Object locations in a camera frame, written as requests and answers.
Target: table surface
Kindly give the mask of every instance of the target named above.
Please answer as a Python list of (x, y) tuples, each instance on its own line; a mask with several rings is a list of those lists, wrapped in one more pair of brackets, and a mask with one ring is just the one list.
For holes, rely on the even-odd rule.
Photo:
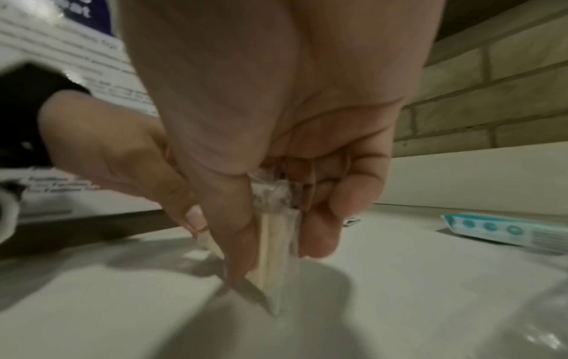
[(447, 209), (375, 206), (326, 260), (301, 261), (273, 318), (180, 229), (0, 264), (2, 358), (467, 358), (565, 257), (452, 236)]

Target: brick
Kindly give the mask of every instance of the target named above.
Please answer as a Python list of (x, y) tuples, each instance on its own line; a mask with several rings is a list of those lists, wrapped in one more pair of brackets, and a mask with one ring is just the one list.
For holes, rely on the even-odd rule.
[(568, 109), (568, 67), (416, 106), (419, 134)]
[(568, 115), (499, 126), (498, 147), (568, 141)]
[(489, 57), (494, 79), (568, 60), (568, 15), (497, 41)]
[(465, 131), (395, 142), (393, 157), (483, 150), (490, 147), (489, 134), (486, 130)]
[(479, 49), (428, 66), (422, 73), (418, 92), (411, 102), (466, 89), (483, 82)]
[(395, 139), (412, 135), (412, 112), (403, 109), (396, 120)]
[(471, 48), (479, 47), (491, 39), (499, 38), (511, 31), (526, 27), (567, 9), (568, 1), (566, 0), (525, 2), (481, 24), (437, 41), (430, 52), (428, 63), (436, 63)]

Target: poster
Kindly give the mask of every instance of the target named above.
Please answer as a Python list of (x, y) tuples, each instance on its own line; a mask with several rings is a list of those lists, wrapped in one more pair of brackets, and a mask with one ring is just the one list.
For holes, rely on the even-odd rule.
[[(106, 0), (0, 0), (0, 50), (0, 68), (14, 56), (44, 63), (61, 69), (93, 96), (157, 116), (122, 42), (114, 36)], [(0, 169), (0, 180), (28, 186), (21, 222), (160, 208), (55, 169)]]

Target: brick wall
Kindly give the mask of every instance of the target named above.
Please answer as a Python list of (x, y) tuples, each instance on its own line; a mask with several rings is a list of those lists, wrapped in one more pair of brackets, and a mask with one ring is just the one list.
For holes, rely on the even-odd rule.
[(568, 1), (532, 0), (434, 44), (394, 157), (568, 141)]

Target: black sleeve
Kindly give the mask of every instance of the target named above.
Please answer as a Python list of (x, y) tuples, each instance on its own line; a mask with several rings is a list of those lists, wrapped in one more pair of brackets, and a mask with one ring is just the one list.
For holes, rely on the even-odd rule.
[(90, 92), (33, 63), (0, 73), (0, 168), (53, 166), (37, 125), (41, 106), (61, 90)]

